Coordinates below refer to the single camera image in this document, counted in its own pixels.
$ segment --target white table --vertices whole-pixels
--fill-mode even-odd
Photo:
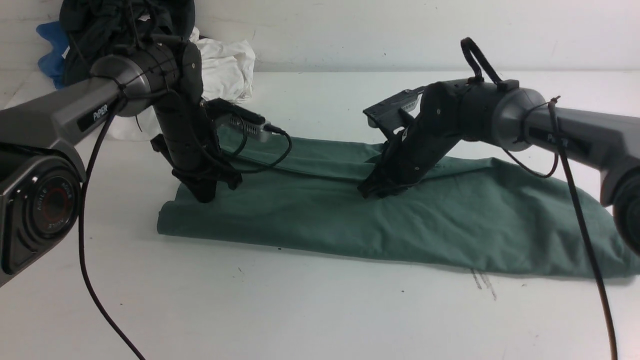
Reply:
[[[364,108],[404,88],[469,76],[258,73],[246,107],[293,136],[380,142]],[[638,72],[505,72],[504,78],[547,99],[562,95],[562,107],[640,116]],[[35,73],[12,103],[50,90]],[[91,146],[78,146],[85,161]],[[451,155],[506,159],[481,143],[461,143]],[[540,171],[552,160],[541,150],[518,156]],[[597,196],[597,172],[573,170],[581,174],[578,185]],[[157,212],[177,186],[147,142],[106,142],[90,185],[88,270],[106,309],[148,360],[609,355],[593,281],[487,275],[491,286],[479,279],[479,289],[465,269],[158,235]],[[620,358],[640,359],[640,284],[607,285]],[[76,233],[0,288],[0,311],[2,359],[134,359],[84,288]]]

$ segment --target dark green fabric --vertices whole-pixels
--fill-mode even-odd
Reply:
[[[232,150],[236,134],[222,131]],[[270,163],[282,137],[250,143],[238,167]],[[421,184],[386,199],[363,199],[357,184],[380,145],[294,139],[277,170],[244,176],[199,204],[184,186],[160,211],[161,234],[237,241],[487,272],[592,277],[566,183],[537,179],[497,159],[444,158]],[[640,273],[612,216],[588,194],[580,201],[605,277]]]

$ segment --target black mark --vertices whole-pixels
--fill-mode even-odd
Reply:
[[[493,290],[493,285],[491,285],[491,280],[489,280],[489,277],[486,274],[483,274],[481,272],[478,272],[478,274],[480,275],[480,279],[482,279],[482,282],[484,283],[484,285],[491,290],[491,295],[493,295],[493,301],[496,301],[498,299],[498,296],[496,296],[495,291]]]
[[[556,42],[554,43],[554,49],[551,50],[551,57],[556,54],[556,46],[558,46],[558,40],[556,40]]]
[[[136,115],[136,124],[138,125],[138,130],[140,130],[141,133],[144,133],[144,131],[142,131],[142,127],[140,127],[140,121],[138,120],[137,115]]]
[[[480,282],[478,281],[478,277],[476,276],[476,272],[474,271],[474,269],[469,269],[471,270],[471,275],[474,276],[474,280],[476,281],[476,286],[478,287],[478,289],[482,290],[482,286],[480,286]]]

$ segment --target white cloth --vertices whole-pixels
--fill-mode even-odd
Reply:
[[[202,83],[205,100],[222,98],[232,102],[244,102],[251,98],[255,53],[246,40],[223,43],[200,37],[193,28],[189,40],[196,44],[202,57]],[[147,141],[161,133],[156,113],[151,107],[135,117],[113,119],[107,137],[115,140]]]

